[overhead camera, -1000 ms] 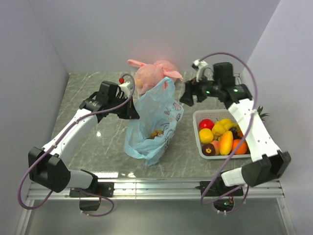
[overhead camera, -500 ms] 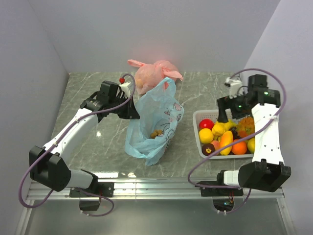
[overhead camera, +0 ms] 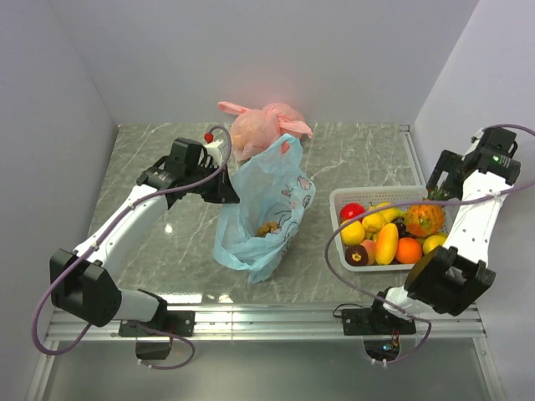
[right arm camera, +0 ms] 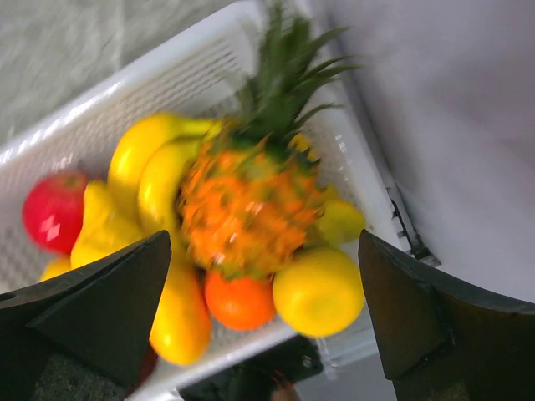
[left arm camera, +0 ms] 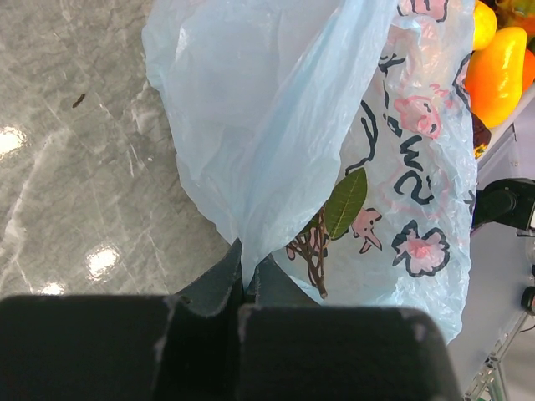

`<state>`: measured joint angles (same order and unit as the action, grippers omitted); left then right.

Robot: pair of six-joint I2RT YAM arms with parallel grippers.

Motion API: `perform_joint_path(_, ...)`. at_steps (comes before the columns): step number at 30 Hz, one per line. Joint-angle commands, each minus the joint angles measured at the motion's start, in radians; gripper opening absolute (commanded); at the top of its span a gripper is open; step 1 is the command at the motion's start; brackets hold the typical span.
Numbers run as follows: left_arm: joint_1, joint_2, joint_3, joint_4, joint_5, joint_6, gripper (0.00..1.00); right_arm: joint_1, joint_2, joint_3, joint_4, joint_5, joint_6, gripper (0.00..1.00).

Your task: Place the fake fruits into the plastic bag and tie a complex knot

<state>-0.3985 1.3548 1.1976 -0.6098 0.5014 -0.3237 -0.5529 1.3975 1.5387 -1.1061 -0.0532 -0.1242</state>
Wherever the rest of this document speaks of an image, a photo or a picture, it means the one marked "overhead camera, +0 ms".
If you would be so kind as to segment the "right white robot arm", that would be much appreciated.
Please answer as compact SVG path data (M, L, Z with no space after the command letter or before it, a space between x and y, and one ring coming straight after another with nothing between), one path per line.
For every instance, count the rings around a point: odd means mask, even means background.
M437 200L459 200L450 232L409 271L405 284L382 294L368 323L387 333L398 318L434 311L457 316L488 290L496 274L488 267L488 247L498 214L519 174L514 160L516 133L501 126L480 130L464 155L441 152L427 181Z

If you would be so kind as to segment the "blue plastic bag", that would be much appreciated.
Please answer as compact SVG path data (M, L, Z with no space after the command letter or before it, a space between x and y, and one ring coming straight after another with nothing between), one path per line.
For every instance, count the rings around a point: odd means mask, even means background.
M300 168L302 158L300 140L285 134L231 177L240 203L221 208L214 258L247 272L250 283L273 274L313 203L316 188ZM276 221L279 230L258 237L257 229L266 221Z

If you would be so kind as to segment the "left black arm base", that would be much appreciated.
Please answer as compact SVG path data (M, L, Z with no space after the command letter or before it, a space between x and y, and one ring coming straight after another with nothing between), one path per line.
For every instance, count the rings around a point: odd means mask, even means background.
M178 367L188 364L196 355L190 338L193 336L196 313L193 311L166 311L163 317L150 322L123 321L118 336L135 340L135 356L145 366L156 368L154 363L163 362L171 355L171 349L182 342L191 350L190 355Z

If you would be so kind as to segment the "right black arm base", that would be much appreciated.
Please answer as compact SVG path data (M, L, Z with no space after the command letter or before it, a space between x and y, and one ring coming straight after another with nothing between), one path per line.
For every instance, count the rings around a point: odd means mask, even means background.
M364 350L372 362L395 361L400 356L400 336L416 334L414 322L398 318L383 307L342 303L332 315L341 320L345 336L386 336L383 340L364 340Z

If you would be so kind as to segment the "brown fake longan bunch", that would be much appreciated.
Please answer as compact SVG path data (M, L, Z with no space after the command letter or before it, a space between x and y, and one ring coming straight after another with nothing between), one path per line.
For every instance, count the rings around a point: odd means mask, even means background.
M265 237L267 234L275 233L279 230L279 225L276 221L266 221L257 229L258 237Z

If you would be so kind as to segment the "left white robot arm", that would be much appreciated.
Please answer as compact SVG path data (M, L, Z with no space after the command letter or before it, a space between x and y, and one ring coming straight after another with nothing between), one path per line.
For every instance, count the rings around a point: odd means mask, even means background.
M148 335L168 326L166 301L142 290L118 288L111 272L158 219L178 200L198 194L206 203L236 204L224 161L224 140L202 144L177 138L171 152L144 170L120 208L73 251L57 250L49 270L52 304L87 323L103 327L113 320L138 321Z

